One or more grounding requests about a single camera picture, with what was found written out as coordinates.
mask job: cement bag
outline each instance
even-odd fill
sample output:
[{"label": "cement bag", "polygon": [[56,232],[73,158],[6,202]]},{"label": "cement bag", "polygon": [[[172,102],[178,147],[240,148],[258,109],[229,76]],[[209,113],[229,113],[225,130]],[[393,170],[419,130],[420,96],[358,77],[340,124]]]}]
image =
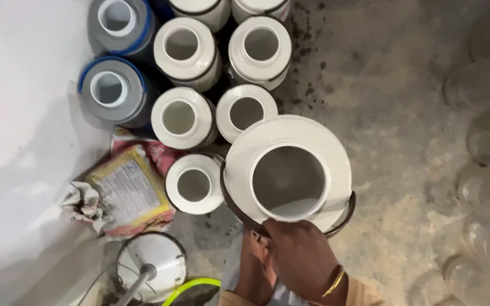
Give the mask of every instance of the cement bag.
[{"label": "cement bag", "polygon": [[164,230],[174,211],[164,193],[164,183],[152,168],[141,145],[124,150],[89,173],[85,182],[100,194],[110,236],[133,236],[145,230]]}]

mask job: concrete floor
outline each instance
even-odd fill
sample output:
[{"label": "concrete floor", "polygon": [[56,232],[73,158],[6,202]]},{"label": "concrete floor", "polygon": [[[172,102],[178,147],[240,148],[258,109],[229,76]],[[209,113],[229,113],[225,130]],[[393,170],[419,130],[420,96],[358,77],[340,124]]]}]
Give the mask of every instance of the concrete floor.
[{"label": "concrete floor", "polygon": [[[330,245],[395,305],[449,295],[442,267],[462,249],[466,215],[455,184],[478,112],[451,109],[439,88],[468,61],[466,36],[488,10],[488,0],[310,0],[294,1],[285,22],[295,56],[274,92],[280,111],[325,124],[352,164],[357,210]],[[170,233],[187,250],[189,275],[220,277],[240,228],[220,207],[178,214]]]}]

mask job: yellow-green hose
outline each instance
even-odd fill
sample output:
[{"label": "yellow-green hose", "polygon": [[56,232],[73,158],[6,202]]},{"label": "yellow-green hose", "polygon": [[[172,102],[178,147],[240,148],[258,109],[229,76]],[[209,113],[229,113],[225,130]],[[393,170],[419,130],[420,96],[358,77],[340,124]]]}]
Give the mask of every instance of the yellow-green hose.
[{"label": "yellow-green hose", "polygon": [[185,292],[187,289],[190,289],[191,287],[194,287],[196,285],[213,285],[217,287],[221,287],[221,281],[218,279],[214,278],[209,278],[209,277],[202,277],[202,278],[197,278],[193,279],[190,282],[186,282],[179,286],[173,293],[168,297],[168,299],[162,304],[162,306],[170,306],[171,303],[179,296],[181,293]]}]

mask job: blue rim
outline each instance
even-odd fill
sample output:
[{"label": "blue rim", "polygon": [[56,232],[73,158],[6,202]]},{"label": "blue rim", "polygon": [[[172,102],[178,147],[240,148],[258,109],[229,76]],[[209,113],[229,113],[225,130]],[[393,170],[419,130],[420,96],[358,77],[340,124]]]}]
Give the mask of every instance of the blue rim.
[{"label": "blue rim", "polygon": [[125,64],[128,64],[130,67],[132,67],[133,70],[135,70],[135,72],[137,73],[137,76],[140,77],[141,87],[143,87],[143,92],[146,91],[145,81],[143,80],[143,76],[141,75],[139,69],[137,69],[137,67],[135,67],[132,63],[130,63],[130,61],[125,60],[125,59],[123,59],[121,57],[118,57],[118,56],[104,56],[104,57],[100,57],[100,58],[94,60],[93,62],[91,62],[90,64],[88,64],[88,66],[86,66],[86,68],[82,71],[81,76],[79,76],[79,78],[78,78],[78,85],[77,85],[77,91],[78,91],[79,94],[82,92],[82,85],[83,85],[83,82],[85,81],[86,74],[90,71],[90,69],[94,65],[96,65],[98,63],[101,63],[102,61],[106,61],[106,60],[117,60],[117,61],[121,61],[121,62],[123,62]]},{"label": "blue rim", "polygon": [[133,44],[131,44],[131,46],[127,47],[124,50],[109,50],[108,52],[111,53],[112,55],[126,55],[130,52],[133,52],[137,50],[146,39],[147,33],[149,32],[150,20],[152,18],[153,10],[150,8],[150,5],[146,2],[146,0],[143,0],[143,3],[146,6],[146,22],[145,22],[145,27],[141,32],[141,35],[133,42]]}]

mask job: bracelet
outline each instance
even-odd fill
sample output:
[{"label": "bracelet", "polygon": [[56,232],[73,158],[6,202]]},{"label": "bracelet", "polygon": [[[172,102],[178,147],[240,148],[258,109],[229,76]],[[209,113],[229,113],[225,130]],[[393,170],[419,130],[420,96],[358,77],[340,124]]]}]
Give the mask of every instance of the bracelet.
[{"label": "bracelet", "polygon": [[334,283],[332,283],[332,286],[330,286],[330,288],[328,288],[328,290],[322,295],[322,297],[325,297],[325,296],[329,295],[332,291],[334,291],[334,289],[336,289],[337,285],[339,285],[339,283],[341,282],[341,279],[344,277],[344,274],[345,274],[344,267],[342,265],[338,265],[337,267],[340,268],[340,272],[338,272],[338,274],[336,276],[336,280],[334,281]]}]

